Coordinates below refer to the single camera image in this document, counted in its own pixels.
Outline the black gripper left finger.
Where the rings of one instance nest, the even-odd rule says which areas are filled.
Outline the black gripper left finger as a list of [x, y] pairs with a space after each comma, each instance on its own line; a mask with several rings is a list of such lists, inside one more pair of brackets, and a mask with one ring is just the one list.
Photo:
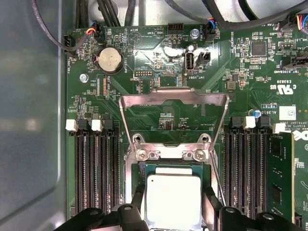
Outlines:
[[99, 208], [87, 208], [56, 228], [57, 231], [148, 231], [141, 218], [144, 185], [139, 185], [130, 204], [123, 204], [109, 214]]

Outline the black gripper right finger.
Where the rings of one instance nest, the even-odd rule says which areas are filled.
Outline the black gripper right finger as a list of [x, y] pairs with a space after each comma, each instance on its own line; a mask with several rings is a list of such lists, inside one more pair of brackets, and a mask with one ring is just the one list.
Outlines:
[[300, 227], [300, 216], [294, 222], [268, 212], [258, 213], [255, 219], [242, 214], [238, 209], [223, 206], [210, 186], [202, 188], [202, 217], [210, 231], [306, 231]]

